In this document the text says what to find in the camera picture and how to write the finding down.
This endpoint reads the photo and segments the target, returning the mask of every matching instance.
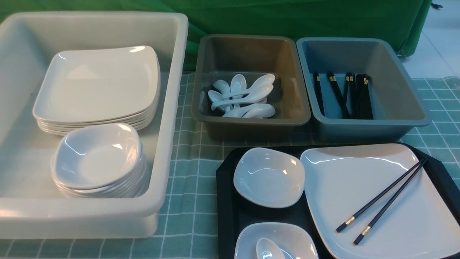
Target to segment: plastic bin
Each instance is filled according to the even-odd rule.
[[[185,15],[158,12],[29,12],[0,25],[0,239],[138,238],[155,232],[187,31]],[[139,131],[152,169],[149,189],[137,198],[66,199],[50,173],[61,137],[42,132],[32,116],[48,65],[65,50],[139,45],[155,49],[161,69],[155,117]]]
[[[272,118],[222,118],[211,111],[207,92],[222,79],[230,83],[236,74],[247,85],[261,75],[276,76],[267,97],[276,113]],[[310,119],[305,83],[294,41],[285,37],[253,35],[208,35],[201,39],[192,100],[193,117],[204,123],[210,138],[234,141],[286,139]]]
[[[431,122],[428,109],[388,43],[361,38],[302,38],[297,41],[297,50],[321,140],[393,142],[413,127]],[[369,94],[374,120],[341,119],[340,107],[325,77],[329,71],[338,75],[340,87],[347,72],[371,76]],[[320,74],[325,116],[316,99],[313,72]]]

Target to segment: black chopsticks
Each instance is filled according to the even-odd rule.
[[[346,102],[344,100],[344,97],[342,96],[342,92],[340,91],[340,87],[339,87],[339,84],[337,83],[337,79],[335,78],[334,73],[328,72],[326,76],[328,77],[328,80],[331,83],[332,91],[334,92],[335,98],[337,99],[337,102],[339,103],[339,106],[342,110],[342,118],[343,119],[350,118],[350,113],[348,112],[348,108],[346,107]]]
[[[359,242],[364,238],[364,236],[369,232],[369,230],[374,226],[374,224],[379,220],[379,218],[383,215],[383,213],[388,209],[388,207],[392,204],[392,202],[398,197],[398,195],[403,191],[403,189],[407,186],[407,184],[414,178],[414,176],[423,168],[426,159],[422,159],[417,162],[414,166],[412,166],[409,170],[407,170],[403,175],[401,175],[398,179],[396,179],[392,184],[390,184],[385,190],[379,193],[375,198],[373,198],[370,202],[368,202],[364,207],[362,207],[359,211],[357,211],[353,216],[351,216],[347,221],[341,224],[336,231],[341,232],[344,228],[350,225],[353,221],[356,220],[365,210],[367,210],[370,206],[372,206],[378,199],[384,196],[391,188],[397,185],[404,177],[406,177],[410,172],[414,169],[415,171],[409,178],[402,184],[402,186],[396,191],[396,193],[390,198],[390,200],[383,206],[383,208],[377,213],[377,215],[372,219],[372,221],[367,225],[366,228],[359,234],[359,236],[353,242],[355,245],[358,245]]]
[[[318,100],[319,110],[324,116],[324,105],[322,103],[322,93],[321,93],[321,83],[319,80],[319,74],[317,72],[313,73],[313,82],[315,82],[315,93],[316,99]]]
[[[345,73],[345,85],[343,91],[339,87],[334,73],[327,72],[326,79],[329,81],[332,92],[339,105],[341,119],[374,119],[370,98],[371,92],[369,90],[371,78],[368,75],[357,74],[355,76],[352,72]],[[323,99],[321,92],[321,80],[318,72],[313,73],[313,82],[320,112],[323,116],[327,117],[324,105],[326,104],[327,106],[328,103],[324,103],[324,101],[332,100],[328,98],[325,100]]]

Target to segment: blue-gray plastic bin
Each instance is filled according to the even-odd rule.
[[[378,39],[302,38],[297,41],[308,97],[320,138],[337,143],[398,141],[413,127],[431,122],[429,110],[390,45]],[[343,92],[347,72],[371,77],[369,94],[374,120],[341,119],[327,72],[333,72]],[[312,74],[320,74],[324,103],[321,114]]]

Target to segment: white square plate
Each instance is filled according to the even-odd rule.
[[[149,46],[63,51],[50,63],[33,114],[70,123],[126,117],[149,108],[159,79]]]
[[[313,148],[303,152],[300,160],[308,206],[335,258],[434,259],[460,251],[460,226],[423,169],[359,245],[353,241],[405,179],[342,232],[335,231],[418,161],[406,146]]]

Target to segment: green checkered tablecloth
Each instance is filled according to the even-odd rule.
[[[0,257],[11,258],[206,258],[218,257],[215,171],[241,146],[270,143],[213,141],[190,114],[194,74],[184,74],[174,132],[165,203],[155,235],[146,239],[0,240]],[[402,138],[442,161],[460,188],[460,79],[414,79],[433,123]],[[309,126],[277,145],[321,144]]]

